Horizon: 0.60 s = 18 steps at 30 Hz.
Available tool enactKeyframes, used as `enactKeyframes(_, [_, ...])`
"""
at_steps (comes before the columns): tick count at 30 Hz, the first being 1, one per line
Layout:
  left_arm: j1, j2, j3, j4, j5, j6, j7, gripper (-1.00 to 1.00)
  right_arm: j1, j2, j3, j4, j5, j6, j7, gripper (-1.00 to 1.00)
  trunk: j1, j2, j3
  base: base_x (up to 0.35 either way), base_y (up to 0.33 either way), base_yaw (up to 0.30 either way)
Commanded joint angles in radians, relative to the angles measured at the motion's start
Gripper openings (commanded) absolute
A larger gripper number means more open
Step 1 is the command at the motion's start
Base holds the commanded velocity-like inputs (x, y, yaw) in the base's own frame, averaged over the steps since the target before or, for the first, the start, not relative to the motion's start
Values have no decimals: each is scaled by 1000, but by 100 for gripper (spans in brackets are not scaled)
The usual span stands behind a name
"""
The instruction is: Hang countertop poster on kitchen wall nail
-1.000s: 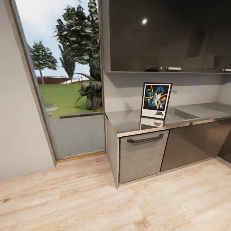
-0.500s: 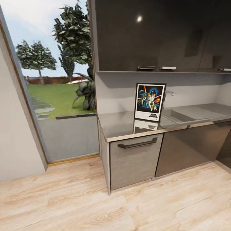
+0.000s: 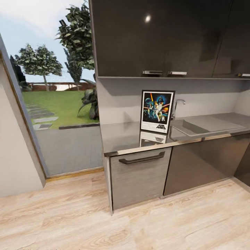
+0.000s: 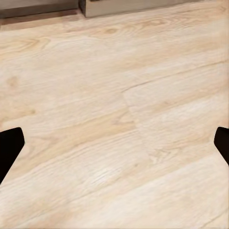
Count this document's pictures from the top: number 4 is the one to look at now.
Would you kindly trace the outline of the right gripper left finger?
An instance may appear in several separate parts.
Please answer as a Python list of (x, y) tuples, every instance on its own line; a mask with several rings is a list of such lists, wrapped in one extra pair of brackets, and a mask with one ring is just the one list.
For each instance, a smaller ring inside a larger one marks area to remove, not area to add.
[(0, 184), (24, 145), (21, 127), (0, 132)]

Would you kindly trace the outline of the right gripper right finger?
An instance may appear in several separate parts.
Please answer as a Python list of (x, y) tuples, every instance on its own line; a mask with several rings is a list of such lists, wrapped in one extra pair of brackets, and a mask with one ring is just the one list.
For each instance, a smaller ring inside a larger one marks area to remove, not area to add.
[(224, 127), (217, 128), (215, 138), (214, 138), (214, 144), (229, 165), (229, 129), (228, 128), (224, 128)]

